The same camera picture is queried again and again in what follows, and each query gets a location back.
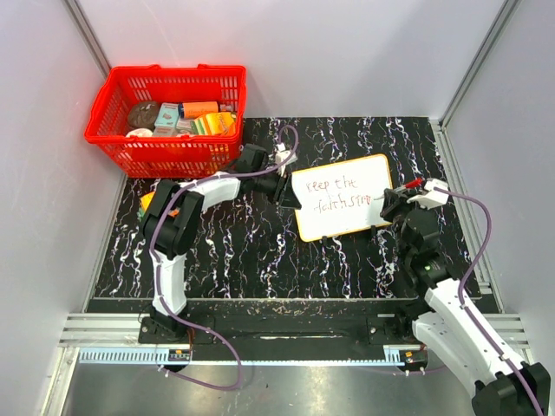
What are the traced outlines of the red-capped whiteboard marker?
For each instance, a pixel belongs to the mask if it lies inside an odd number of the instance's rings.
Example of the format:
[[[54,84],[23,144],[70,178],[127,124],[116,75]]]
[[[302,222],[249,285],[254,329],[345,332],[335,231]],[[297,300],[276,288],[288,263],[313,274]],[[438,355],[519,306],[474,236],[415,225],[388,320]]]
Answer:
[[[415,189],[416,187],[420,186],[424,182],[424,179],[419,178],[408,182],[407,184],[401,185],[395,189],[386,189],[385,191],[393,191],[393,192],[405,192],[410,189]],[[378,197],[375,197],[375,200],[380,200],[385,198],[385,191]]]

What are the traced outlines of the yellow-framed whiteboard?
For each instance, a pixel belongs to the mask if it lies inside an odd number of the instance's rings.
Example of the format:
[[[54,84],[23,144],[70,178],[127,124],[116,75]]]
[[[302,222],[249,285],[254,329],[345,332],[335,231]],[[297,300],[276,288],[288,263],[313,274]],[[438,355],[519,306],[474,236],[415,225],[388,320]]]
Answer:
[[[380,217],[383,199],[392,187],[384,154],[345,160],[292,173],[302,204],[295,211],[298,234],[308,243],[388,224]]]

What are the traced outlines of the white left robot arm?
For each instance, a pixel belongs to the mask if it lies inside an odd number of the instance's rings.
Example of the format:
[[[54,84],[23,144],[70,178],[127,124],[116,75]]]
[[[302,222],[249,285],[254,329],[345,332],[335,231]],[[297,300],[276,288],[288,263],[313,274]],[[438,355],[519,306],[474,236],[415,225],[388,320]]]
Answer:
[[[140,231],[149,244],[154,273],[148,332],[158,330],[172,343],[186,337],[184,262],[197,237],[201,214],[248,192],[261,193],[274,205],[300,209],[302,205],[287,172],[287,166],[296,160],[294,150],[279,144],[276,165],[269,167],[264,148],[249,144],[229,166],[209,177],[159,182],[140,223]]]

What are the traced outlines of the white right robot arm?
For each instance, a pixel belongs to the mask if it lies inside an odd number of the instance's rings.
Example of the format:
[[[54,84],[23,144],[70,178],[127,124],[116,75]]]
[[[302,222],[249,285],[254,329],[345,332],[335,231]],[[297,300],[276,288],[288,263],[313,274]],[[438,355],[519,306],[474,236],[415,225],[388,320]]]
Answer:
[[[467,390],[475,414],[546,415],[548,370],[527,363],[476,307],[466,290],[473,269],[456,276],[440,252],[433,210],[453,195],[438,179],[383,192],[380,216],[395,234],[402,283],[416,294],[395,318],[395,335],[431,348]]]

